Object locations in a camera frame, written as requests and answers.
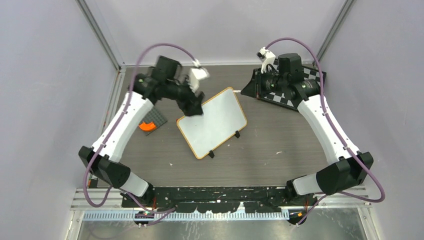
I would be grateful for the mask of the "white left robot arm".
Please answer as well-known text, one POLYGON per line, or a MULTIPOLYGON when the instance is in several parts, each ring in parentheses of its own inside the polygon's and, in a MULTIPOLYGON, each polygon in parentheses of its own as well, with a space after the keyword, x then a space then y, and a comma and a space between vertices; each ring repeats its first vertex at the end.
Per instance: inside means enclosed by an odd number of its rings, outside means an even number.
POLYGON ((141 207, 153 202, 152 185, 120 162, 139 123, 162 99, 174 100, 185 116, 203 115, 205 95, 200 90, 200 82, 210 74, 196 63, 179 80, 181 68, 178 61, 161 55, 147 73, 138 73, 105 131, 92 146, 82 146, 78 152, 88 173, 115 189, 131 193, 141 207))

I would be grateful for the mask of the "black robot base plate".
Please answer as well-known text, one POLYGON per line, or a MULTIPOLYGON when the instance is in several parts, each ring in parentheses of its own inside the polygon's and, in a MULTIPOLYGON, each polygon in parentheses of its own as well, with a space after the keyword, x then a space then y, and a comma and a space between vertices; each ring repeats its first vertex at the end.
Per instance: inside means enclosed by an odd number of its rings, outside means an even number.
POLYGON ((155 208, 176 213, 234 213, 243 207, 246 213, 276 213, 281 207, 311 207, 317 202, 312 194, 292 196, 283 186, 224 187, 149 187, 141 196, 122 194, 123 208, 155 208))

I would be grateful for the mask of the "white whiteboard orange frame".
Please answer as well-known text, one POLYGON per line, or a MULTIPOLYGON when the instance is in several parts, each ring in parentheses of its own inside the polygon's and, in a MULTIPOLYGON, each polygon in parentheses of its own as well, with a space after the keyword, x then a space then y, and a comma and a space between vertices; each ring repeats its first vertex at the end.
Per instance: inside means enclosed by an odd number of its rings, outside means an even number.
POLYGON ((215 156, 216 148, 240 137, 248 120, 235 90, 227 87, 202 105, 203 115, 182 116, 176 126, 198 160, 215 156))

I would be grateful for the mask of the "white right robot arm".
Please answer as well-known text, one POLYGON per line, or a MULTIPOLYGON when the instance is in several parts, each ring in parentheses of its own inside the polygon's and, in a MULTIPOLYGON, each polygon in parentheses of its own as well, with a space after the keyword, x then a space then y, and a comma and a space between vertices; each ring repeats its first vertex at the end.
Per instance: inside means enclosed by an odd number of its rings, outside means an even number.
POLYGON ((284 196, 299 205, 307 195, 333 195, 361 185, 374 159, 370 152, 355 146, 334 119, 321 94, 325 73, 302 64, 297 53, 275 56, 270 51, 257 53, 262 64, 255 68, 241 94, 299 112, 317 137, 327 166, 316 173, 286 182, 284 196))

